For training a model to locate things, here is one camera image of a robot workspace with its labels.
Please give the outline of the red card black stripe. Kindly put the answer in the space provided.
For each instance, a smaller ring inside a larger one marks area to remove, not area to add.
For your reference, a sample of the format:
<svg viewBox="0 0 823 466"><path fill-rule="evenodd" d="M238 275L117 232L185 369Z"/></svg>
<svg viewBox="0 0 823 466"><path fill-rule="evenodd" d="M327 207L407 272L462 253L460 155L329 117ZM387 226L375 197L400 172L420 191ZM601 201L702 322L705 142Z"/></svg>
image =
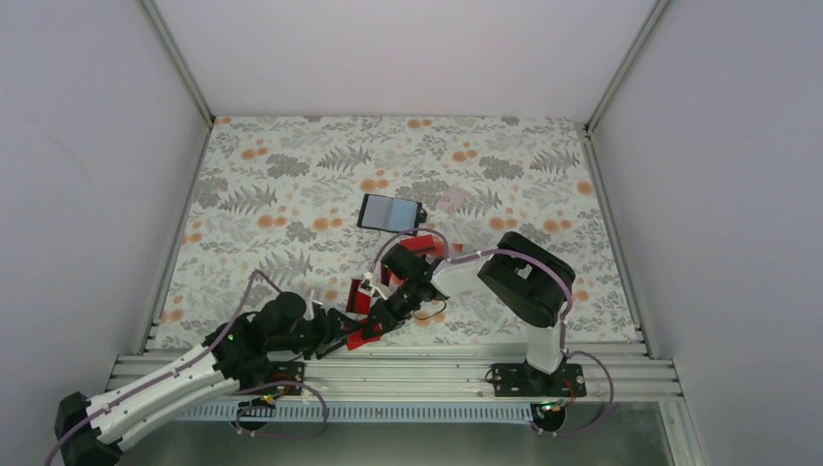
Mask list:
<svg viewBox="0 0 823 466"><path fill-rule="evenodd" d="M346 348L349 351L353 351L370 343L378 342L380 338L380 335L365 338L363 336L363 330L359 329L346 336Z"/></svg>

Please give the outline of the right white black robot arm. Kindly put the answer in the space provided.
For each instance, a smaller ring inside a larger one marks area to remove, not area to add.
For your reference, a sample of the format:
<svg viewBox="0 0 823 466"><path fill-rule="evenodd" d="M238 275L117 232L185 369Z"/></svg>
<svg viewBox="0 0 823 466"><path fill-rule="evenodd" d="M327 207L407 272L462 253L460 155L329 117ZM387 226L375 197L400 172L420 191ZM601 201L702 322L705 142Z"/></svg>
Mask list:
<svg viewBox="0 0 823 466"><path fill-rule="evenodd" d="M528 387L548 395L563 381L567 359L565 317L573 307L574 270L517 232L506 233L492 250L428 259L401 243L379 263L400 284L387 294L381 283L364 282L373 303L359 331L372 340L394 331L434 300L448 303L465 293L500 301L526 326Z"/></svg>

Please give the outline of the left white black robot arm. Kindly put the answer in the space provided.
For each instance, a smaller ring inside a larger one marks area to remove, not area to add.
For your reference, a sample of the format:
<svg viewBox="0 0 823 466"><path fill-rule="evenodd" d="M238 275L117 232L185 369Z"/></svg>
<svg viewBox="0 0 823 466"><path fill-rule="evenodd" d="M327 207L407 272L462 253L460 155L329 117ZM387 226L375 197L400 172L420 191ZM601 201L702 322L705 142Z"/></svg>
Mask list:
<svg viewBox="0 0 823 466"><path fill-rule="evenodd" d="M56 445L46 462L116 465L154 428L227 395L251 395L261 408L307 391L301 370L346 345L363 323L283 292L256 312L237 311L198 346L148 375L105 393L64 397L54 423Z"/></svg>

